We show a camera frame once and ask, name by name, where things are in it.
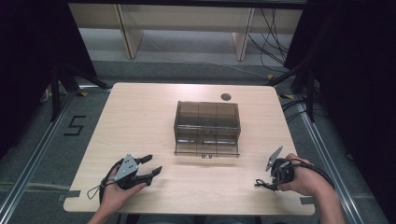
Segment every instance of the black cable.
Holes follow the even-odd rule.
[[[292,164],[293,161],[299,161],[300,163]],[[317,174],[321,175],[329,183],[329,185],[332,186],[333,189],[335,189],[335,185],[332,182],[332,180],[330,179],[330,177],[324,171],[322,171],[320,168],[318,168],[317,166],[310,164],[310,163],[306,163],[306,162],[298,160],[298,159],[292,159],[292,160],[290,160],[289,164],[287,164],[287,163],[285,163],[285,164],[286,164],[285,166],[283,166],[283,167],[279,166],[279,167],[275,168],[274,171],[271,171],[272,176],[280,177],[280,179],[277,182],[275,182],[275,183],[273,182],[273,183],[269,184],[269,183],[265,183],[261,179],[256,179],[256,184],[254,186],[256,188],[264,187],[266,189],[271,189],[273,191],[276,191],[276,190],[278,190],[277,187],[280,184],[285,183],[285,179],[287,178],[286,175],[288,174],[288,172],[287,172],[288,169],[290,169],[290,168],[294,169],[295,167],[303,167],[303,168],[309,169],[309,170],[314,171]]]
[[[272,68],[267,67],[267,66],[264,64],[263,61],[262,61],[262,66],[264,66],[266,69],[271,70],[271,71],[274,71],[274,72],[286,73],[286,72],[283,72],[283,71],[279,71],[279,70],[276,70],[276,69],[272,69]]]
[[[262,34],[262,38],[266,41],[266,43],[268,43],[271,47],[273,47],[274,49],[278,49],[278,47],[274,46],[273,44],[271,44],[270,42],[268,42],[268,37],[269,37],[269,33],[267,34],[267,37],[264,36],[264,34]]]
[[[281,54],[281,56],[283,58],[283,60],[285,60],[286,57],[284,55],[284,52],[288,53],[289,50],[286,47],[284,47],[282,44],[279,43],[279,39],[277,38],[276,22],[275,22],[276,9],[273,8],[272,12],[273,12],[273,17],[272,17],[273,21],[272,21],[271,25],[269,24],[267,18],[265,17],[263,10],[262,10],[262,16],[264,17],[265,23],[267,24],[267,27],[268,27],[268,30],[269,30],[269,34],[268,35],[271,35],[273,37],[273,39],[275,40],[275,42],[278,45],[278,47],[275,47],[275,46],[271,45],[269,42],[268,43],[272,47],[274,47],[275,49],[278,49],[279,53]]]
[[[306,112],[306,110],[305,110],[305,111],[300,111],[300,112],[298,112],[298,113],[295,113],[295,114],[293,114],[293,115],[287,117],[287,118],[286,118],[286,122],[289,123],[290,121],[292,121],[293,119],[297,118],[299,115],[301,115],[301,114],[303,114],[303,113],[305,113],[305,112]]]
[[[253,43],[253,45],[260,50],[261,52],[264,52],[265,54],[267,54],[269,57],[271,57],[272,59],[274,59],[275,61],[277,61],[278,63],[283,63],[280,59],[278,59],[274,54],[270,53],[269,51],[267,51],[266,49],[264,49],[262,46],[260,46],[258,43],[256,43],[256,41],[253,39],[253,37],[251,37],[251,35],[248,35],[248,37],[250,38],[251,42]]]
[[[298,100],[298,101],[291,101],[291,102],[288,102],[288,103],[282,105],[283,112],[285,112],[285,111],[286,111],[288,108],[290,108],[292,105],[297,105],[297,104],[304,103],[304,102],[305,102],[305,100]]]
[[[89,198],[90,200],[96,195],[96,193],[97,193],[98,190],[99,190],[99,203],[102,202],[103,194],[105,193],[105,188],[106,188],[107,186],[111,185],[111,184],[117,183],[117,182],[114,181],[114,182],[112,182],[112,183],[108,183],[108,184],[107,184],[107,180],[108,180],[108,178],[110,177],[111,172],[112,172],[118,165],[122,164],[123,160],[124,160],[124,159],[121,159],[121,160],[117,161],[117,162],[111,167],[111,169],[108,171],[108,173],[107,173],[107,175],[105,176],[105,178],[102,179],[100,185],[98,185],[98,186],[96,186],[96,187],[94,187],[94,188],[88,190],[87,196],[88,196],[88,198]],[[90,196],[90,192],[91,192],[92,190],[94,190],[94,189],[96,189],[96,192],[95,192],[92,196]]]

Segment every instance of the floor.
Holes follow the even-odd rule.
[[[175,66],[183,64],[187,68],[206,65],[209,69],[230,69],[236,76],[255,77],[267,81],[269,75],[279,76],[287,69],[267,55],[261,55],[251,41],[247,44],[245,59],[236,60],[231,34],[208,32],[165,32],[146,31],[135,59],[128,60],[124,51],[120,31],[80,29],[95,68],[101,70],[104,80],[117,81],[128,74],[120,67],[157,64],[156,71],[163,70],[162,64]],[[261,34],[252,38],[259,44],[264,42]],[[292,35],[279,35],[278,41],[285,47],[290,45]],[[278,49],[268,48],[278,59],[282,56]],[[119,71],[115,77],[106,77],[106,69]],[[87,88],[91,83],[78,81]],[[276,87],[282,96],[290,94],[292,78]],[[23,140],[12,148],[0,162],[0,200],[10,198],[10,192],[20,183],[24,194],[11,195],[17,203],[9,207],[8,217],[2,223],[74,223],[86,222],[92,214],[70,214],[63,210],[64,195],[67,192],[85,148],[90,141],[101,109],[106,103],[108,91],[86,89],[90,97],[62,96],[67,111],[58,123],[49,121],[50,104],[43,103],[37,109],[32,122],[23,134]],[[281,104],[291,101],[285,96]],[[311,123],[303,113],[304,105],[296,104],[285,110],[290,133],[301,157],[310,158],[317,165],[325,167],[334,176],[342,195],[345,219],[349,223],[388,223],[376,203],[359,170],[345,155],[347,149],[320,104],[315,105],[316,122]],[[69,120],[78,114],[86,115],[84,132],[79,138],[65,138]],[[114,216],[109,223],[119,223]],[[126,216],[120,217],[120,223]],[[262,217],[262,223],[318,223],[318,212],[311,217]]]

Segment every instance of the transparent plastic box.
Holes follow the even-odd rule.
[[[178,102],[175,155],[239,157],[238,104]]]

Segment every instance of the hand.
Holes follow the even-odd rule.
[[[300,160],[310,163],[308,160],[301,159],[292,153],[286,157],[286,160]],[[345,223],[337,192],[335,192],[326,179],[315,171],[304,167],[294,167],[293,181],[281,184],[277,188],[282,191],[294,190],[305,196],[313,196],[318,202],[320,223]]]
[[[287,161],[299,160],[306,163],[310,163],[308,160],[297,157],[296,155],[290,153],[286,157]],[[299,161],[292,161],[292,164],[300,163]],[[332,186],[324,179],[321,175],[314,171],[306,169],[304,167],[294,168],[294,179],[293,181],[281,184],[277,187],[282,191],[293,190],[299,192],[305,196],[318,196],[320,192],[323,191],[334,191]]]
[[[110,176],[116,175],[119,168],[119,166],[115,168],[111,172]],[[120,189],[120,187],[114,183],[113,180],[108,180],[105,192],[103,194],[102,203],[89,223],[106,223],[111,215],[119,211],[129,198],[131,198],[145,186],[146,184],[139,184],[131,189]]]

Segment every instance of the wire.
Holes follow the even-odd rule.
[[[112,185],[112,184],[117,183],[116,181],[107,183],[107,180],[108,180],[108,178],[110,177],[111,172],[112,172],[114,169],[116,169],[117,166],[119,166],[120,164],[122,164],[123,160],[124,160],[124,159],[121,159],[121,160],[117,161],[117,162],[111,167],[111,169],[107,172],[107,175],[105,176],[105,178],[102,179],[102,181],[100,182],[100,184],[99,184],[98,186],[93,187],[92,189],[90,189],[90,190],[87,191],[87,196],[88,196],[88,198],[89,198],[90,200],[92,200],[93,197],[96,195],[96,193],[99,191],[99,203],[102,203],[102,198],[103,198],[103,194],[104,194],[104,192],[105,192],[106,187],[109,186],[109,185]],[[94,189],[96,189],[96,191],[95,191],[95,193],[91,196],[90,193],[91,193],[91,191],[93,191]]]
[[[253,37],[251,37],[251,35],[247,35],[247,36],[250,38],[251,42],[253,43],[253,45],[254,45],[258,50],[260,50],[261,52],[264,52],[264,53],[267,54],[269,57],[271,57],[272,59],[274,59],[277,63],[280,63],[280,64],[283,65],[283,61],[282,61],[282,60],[278,59],[274,54],[272,54],[272,53],[270,53],[269,51],[267,51],[266,49],[264,49],[265,43],[264,43],[262,46],[260,46],[260,45],[253,39]]]
[[[256,184],[254,185],[254,187],[264,187],[266,189],[271,189],[273,191],[278,190],[278,186],[280,184],[285,183],[285,180],[287,177],[287,173],[289,169],[294,169],[295,167],[303,167],[306,169],[309,169],[311,171],[316,172],[317,174],[321,175],[331,186],[333,189],[335,189],[334,183],[332,182],[332,180],[330,179],[330,177],[324,172],[322,171],[320,168],[318,168],[317,166],[310,164],[310,163],[306,163],[304,161],[298,160],[298,159],[292,159],[290,160],[290,162],[288,163],[284,163],[286,164],[286,166],[279,166],[279,167],[272,167],[271,170],[271,176],[273,177],[272,183],[265,183],[263,180],[261,179],[256,179]]]
[[[304,102],[305,102],[305,100],[298,100],[298,101],[291,101],[291,102],[288,102],[288,103],[282,105],[283,112],[285,112],[285,111],[286,111],[289,107],[291,107],[292,105],[297,105],[297,104],[304,103]]]
[[[157,49],[158,51],[160,51],[160,52],[162,52],[162,53],[166,53],[166,52],[164,52],[161,48],[159,48],[157,45],[155,45],[155,44],[153,43],[153,41],[152,41],[148,36],[145,35],[145,38],[148,40],[148,42],[151,44],[152,47],[154,47],[155,49]],[[210,63],[210,62],[205,62],[205,61],[192,62],[192,61],[188,61],[188,60],[172,58],[172,57],[169,57],[169,56],[167,56],[167,55],[164,55],[164,57],[165,57],[165,58],[168,58],[168,59],[170,59],[170,60],[176,61],[176,62],[183,62],[183,63],[208,63],[208,64],[213,64],[213,65],[216,65],[216,66],[228,67],[228,68],[232,68],[233,70],[236,70],[236,71],[238,71],[238,72],[248,73],[248,74],[256,75],[256,76],[259,76],[259,77],[263,77],[263,78],[265,78],[265,79],[269,79],[268,77],[266,77],[266,76],[264,76],[264,75],[261,75],[261,74],[259,74],[259,73],[254,73],[254,72],[245,71],[245,70],[242,70],[242,69],[239,69],[239,68],[235,68],[235,67],[233,67],[233,66],[230,66],[230,65],[228,65],[228,64]]]
[[[265,66],[264,62],[262,61],[262,54],[263,54],[263,52],[260,54],[260,60],[262,62],[262,66],[264,66],[266,69],[274,71],[274,72],[286,73],[286,72],[282,72],[282,71],[275,70],[275,69],[272,69],[272,68],[269,68],[269,67]]]
[[[267,18],[265,17],[265,14],[264,14],[264,11],[262,10],[262,8],[261,8],[261,12],[262,12],[262,16],[263,16],[263,18],[264,18],[264,20],[265,20],[265,23],[267,24],[268,30],[269,30],[269,33],[268,33],[268,35],[267,35],[266,38],[265,38],[265,37],[263,36],[263,34],[262,34],[262,37],[265,39],[265,43],[268,42],[268,37],[269,37],[269,35],[271,35],[271,36],[273,37],[273,39],[275,40],[275,42],[276,42],[276,44],[277,44],[277,47],[273,46],[273,45],[270,44],[269,42],[268,42],[268,44],[269,44],[270,46],[272,46],[274,49],[278,49],[280,55],[282,56],[282,59],[283,59],[283,60],[286,60],[285,53],[288,53],[289,50],[288,50],[286,47],[284,47],[282,44],[280,44],[279,39],[277,38],[276,20],[275,20],[275,18],[276,18],[276,9],[274,9],[274,8],[272,9],[272,19],[273,19],[273,20],[272,20],[272,22],[271,22],[271,25],[269,24]]]
[[[306,112],[306,110],[305,110],[305,111],[300,111],[300,112],[298,112],[298,113],[295,113],[295,114],[293,114],[293,115],[287,117],[287,118],[286,118],[286,122],[289,123],[290,121],[292,121],[293,119],[297,118],[299,115],[302,115],[302,114],[305,113],[305,112]]]

